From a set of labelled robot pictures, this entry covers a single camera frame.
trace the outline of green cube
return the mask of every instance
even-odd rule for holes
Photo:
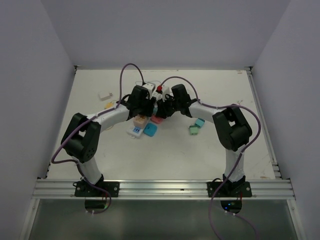
[[[190,135],[197,135],[199,128],[196,125],[189,126]]]

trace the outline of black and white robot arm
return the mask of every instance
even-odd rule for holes
[[[249,137],[252,135],[251,127],[240,109],[236,105],[226,109],[204,106],[197,99],[190,98],[183,84],[171,88],[173,95],[170,95],[169,88],[164,86],[152,90],[150,90],[150,86],[136,85],[128,100],[122,99],[112,111],[104,113],[104,110],[89,115],[77,113],[73,116],[61,142],[81,123],[96,116],[95,119],[80,129],[80,132],[84,132],[84,134],[80,134],[80,132],[74,134],[63,147],[68,155],[79,162],[78,167],[87,181],[95,185],[104,179],[94,157],[98,148],[100,133],[138,114],[151,117],[155,104],[158,108],[157,117],[165,119],[172,116],[174,112],[181,112],[187,117],[201,118],[214,123],[219,140],[226,149],[226,168],[223,177],[228,176],[235,166],[241,150],[249,142]],[[228,179],[233,187],[245,181],[244,154],[241,155],[235,171]]]

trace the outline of red object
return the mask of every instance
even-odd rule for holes
[[[154,122],[155,124],[160,124],[160,123],[162,123],[162,121],[164,119],[161,117],[157,117],[155,115],[152,115],[150,120],[151,120],[151,122]]]
[[[159,86],[156,88],[156,91],[157,91],[158,93],[160,93],[160,92],[162,91],[162,86],[159,85]]]

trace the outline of silver metal bar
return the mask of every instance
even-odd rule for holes
[[[307,236],[298,213],[296,200],[288,199],[287,203],[298,240],[306,240]]]
[[[36,213],[38,210],[40,199],[33,198],[31,199],[28,212],[26,213],[22,231],[20,233],[19,240],[28,240],[31,229],[34,225]]]
[[[72,179],[39,179],[36,182],[34,199],[84,199],[75,197]],[[116,199],[150,200],[209,200],[207,182],[210,180],[113,180],[120,182]],[[248,200],[290,200],[294,192],[290,180],[251,180],[253,197]]]
[[[261,121],[261,126],[262,126],[262,130],[263,130],[263,133],[264,133],[264,138],[265,138],[265,142],[266,142],[266,145],[267,145],[267,148],[268,148],[268,152],[269,152],[269,154],[270,154],[270,156],[272,158],[272,161],[274,163],[276,163],[277,162],[276,155],[275,155],[274,148],[272,146],[270,135],[269,135],[269,132],[268,132],[268,129],[267,129],[265,116],[263,114],[262,107],[261,107],[261,104],[260,104],[260,101],[259,101],[259,98],[258,98],[258,93],[257,93],[256,87],[255,87],[254,78],[253,78],[252,74],[250,74],[248,72],[247,72],[247,76],[248,76],[248,80],[249,80],[249,83],[250,83],[251,91],[252,91],[252,94],[253,94],[254,103],[255,103],[256,109],[258,111],[258,116],[259,116],[259,119]]]

